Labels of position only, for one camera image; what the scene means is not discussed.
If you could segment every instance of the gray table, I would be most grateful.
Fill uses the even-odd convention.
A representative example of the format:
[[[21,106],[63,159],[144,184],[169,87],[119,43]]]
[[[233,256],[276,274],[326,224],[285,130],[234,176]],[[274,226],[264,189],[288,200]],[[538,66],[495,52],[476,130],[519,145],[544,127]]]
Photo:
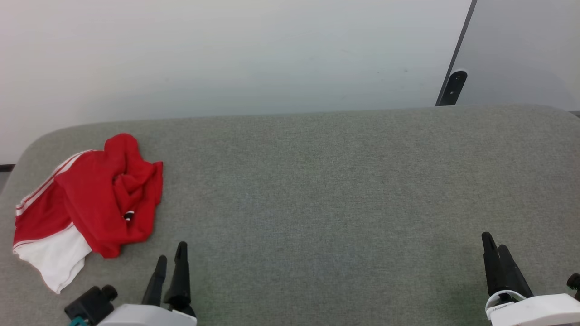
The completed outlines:
[[[120,132],[165,163],[154,234],[116,259],[90,254],[56,295],[11,253],[14,205]],[[483,231],[537,294],[580,272],[579,167],[580,119],[539,106],[65,129],[28,148],[0,197],[0,319],[64,325],[93,285],[137,303],[157,257],[185,240],[201,326],[487,325]]]

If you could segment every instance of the red and white garment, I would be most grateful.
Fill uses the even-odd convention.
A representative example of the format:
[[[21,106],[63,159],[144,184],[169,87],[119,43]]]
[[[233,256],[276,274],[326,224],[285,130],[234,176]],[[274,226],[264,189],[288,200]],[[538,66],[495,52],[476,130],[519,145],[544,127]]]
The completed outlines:
[[[124,133],[103,151],[73,155],[16,206],[14,253],[60,293],[91,251],[114,258],[122,244],[149,237],[162,172],[163,163],[143,161],[137,140]]]

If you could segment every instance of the white fabric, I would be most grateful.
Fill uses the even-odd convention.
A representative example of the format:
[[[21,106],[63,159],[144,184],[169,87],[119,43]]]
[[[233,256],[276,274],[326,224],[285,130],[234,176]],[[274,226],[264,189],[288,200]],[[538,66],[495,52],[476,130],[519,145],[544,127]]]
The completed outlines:
[[[85,237],[72,223],[50,237],[14,246],[14,253],[36,267],[46,285],[57,294],[81,271],[90,252]]]

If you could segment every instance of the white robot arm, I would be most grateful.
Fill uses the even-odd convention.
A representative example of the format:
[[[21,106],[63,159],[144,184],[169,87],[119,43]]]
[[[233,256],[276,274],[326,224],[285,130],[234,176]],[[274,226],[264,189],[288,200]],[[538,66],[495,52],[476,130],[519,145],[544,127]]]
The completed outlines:
[[[500,245],[498,249],[488,232],[481,239],[490,295],[485,313],[492,326],[580,326],[580,291],[575,298],[567,294],[534,296],[508,248]],[[580,275],[572,275],[567,285],[579,290]]]
[[[508,248],[495,245],[488,232],[481,235],[484,246],[485,277],[490,296],[485,313],[492,326],[580,326],[580,291],[574,298],[567,294],[534,296]],[[161,305],[161,290],[165,281],[167,258],[159,257],[155,272],[143,296],[141,305],[113,308],[111,300],[116,290],[106,285],[93,287],[64,311],[71,326],[196,326],[197,319],[190,306],[189,263],[187,244],[180,242],[175,253],[175,270],[171,286],[165,294],[169,310]],[[580,290],[580,274],[574,274],[567,285]]]
[[[187,243],[180,242],[175,253],[175,269],[164,300],[169,309],[160,307],[166,270],[167,258],[160,256],[141,305],[121,305],[114,309],[111,301],[117,292],[112,286],[105,285],[102,290],[91,288],[64,308],[72,321],[70,326],[196,326],[197,318],[190,306]]]

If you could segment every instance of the white stripe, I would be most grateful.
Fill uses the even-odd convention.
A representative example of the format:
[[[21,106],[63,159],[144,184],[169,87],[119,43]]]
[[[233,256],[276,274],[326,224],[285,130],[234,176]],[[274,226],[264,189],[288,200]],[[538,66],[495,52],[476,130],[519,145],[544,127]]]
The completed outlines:
[[[24,199],[22,199],[20,201],[20,204],[16,206],[16,216],[22,215],[24,213],[24,211],[36,200],[38,199],[38,197],[40,197],[40,195],[42,193],[44,193],[44,191],[54,182],[55,180],[55,176],[65,172],[66,170],[70,169],[70,167],[73,165],[73,163],[82,155],[85,154],[87,152],[90,151],[94,151],[94,150],[87,150],[87,151],[83,151],[80,153],[77,153],[71,157],[69,157],[68,159],[66,159],[64,161],[64,163],[60,164],[59,166],[57,166],[57,168],[55,169],[54,172],[52,172],[52,176],[49,177],[46,181],[44,181],[41,184],[41,189],[38,190],[34,190],[31,194],[29,194],[28,196],[26,196]]]
[[[61,168],[61,167],[62,167],[64,164],[66,164],[66,163],[68,162],[68,160],[72,159],[72,158],[73,158],[73,157],[75,157],[75,156],[79,156],[79,155],[81,155],[81,154],[85,154],[86,152],[90,152],[90,151],[93,151],[93,150],[86,150],[86,151],[82,151],[82,152],[80,152],[80,153],[76,153],[76,154],[74,154],[73,156],[69,157],[68,159],[64,160],[64,161],[63,161],[61,164],[59,164],[59,166],[57,166],[57,167],[54,169],[54,171],[52,171],[52,173],[50,174],[50,177],[48,177],[48,178],[46,179],[46,181],[44,181],[43,183],[41,183],[41,185],[40,185],[38,188],[36,188],[36,189],[35,189],[35,190],[34,190],[32,193],[30,193],[28,196],[24,197],[24,198],[22,199],[22,201],[21,201],[21,203],[20,203],[20,204],[23,204],[23,203],[24,203],[24,201],[27,201],[27,200],[28,200],[30,197],[32,197],[32,195],[33,195],[35,192],[37,192],[37,190],[38,190],[40,187],[42,187],[42,185],[43,185],[43,184],[47,183],[49,180],[51,180],[52,178],[54,178],[54,177],[55,177],[55,175],[56,175],[56,171],[58,171],[58,170],[59,170],[59,169],[60,169],[60,168]]]

